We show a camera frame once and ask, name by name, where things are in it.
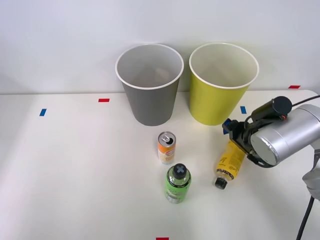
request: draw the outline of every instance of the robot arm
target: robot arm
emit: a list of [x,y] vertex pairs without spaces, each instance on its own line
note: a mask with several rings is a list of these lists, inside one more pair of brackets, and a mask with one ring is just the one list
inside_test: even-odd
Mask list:
[[302,179],[311,195],[320,200],[320,108],[304,104],[291,109],[290,100],[279,96],[254,110],[252,123],[228,119],[222,127],[248,159],[263,168],[274,167],[311,145],[313,168]]

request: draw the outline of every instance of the yellow bottle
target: yellow bottle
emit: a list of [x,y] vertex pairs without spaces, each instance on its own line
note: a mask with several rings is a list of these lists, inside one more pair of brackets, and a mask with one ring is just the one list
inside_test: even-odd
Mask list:
[[241,164],[245,159],[245,155],[246,154],[235,143],[229,140],[225,152],[215,169],[217,179],[214,185],[218,189],[225,189],[228,181],[236,178]]

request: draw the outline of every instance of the can lid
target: can lid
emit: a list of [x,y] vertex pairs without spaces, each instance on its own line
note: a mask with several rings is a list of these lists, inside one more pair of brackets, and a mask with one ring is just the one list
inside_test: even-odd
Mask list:
[[227,186],[228,182],[226,180],[224,180],[223,178],[221,177],[218,177],[215,181],[215,186],[218,188],[218,189],[225,189],[226,186]]
[[184,179],[187,175],[187,168],[182,163],[173,166],[172,175],[175,179]]
[[170,131],[164,131],[160,133],[158,141],[164,147],[171,147],[176,143],[176,136]]

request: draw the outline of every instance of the orange and white can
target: orange and white can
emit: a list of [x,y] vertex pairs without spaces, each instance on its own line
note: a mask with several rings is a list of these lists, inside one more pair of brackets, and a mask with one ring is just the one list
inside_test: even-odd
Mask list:
[[171,164],[175,158],[176,136],[170,131],[160,133],[158,137],[158,157],[163,164]]

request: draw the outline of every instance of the white wall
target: white wall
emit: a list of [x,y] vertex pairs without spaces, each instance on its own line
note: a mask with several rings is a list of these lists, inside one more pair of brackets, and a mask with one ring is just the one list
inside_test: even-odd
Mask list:
[[188,64],[206,42],[256,56],[252,89],[316,89],[319,10],[316,0],[2,0],[0,93],[123,92],[114,65],[128,47],[163,43]]

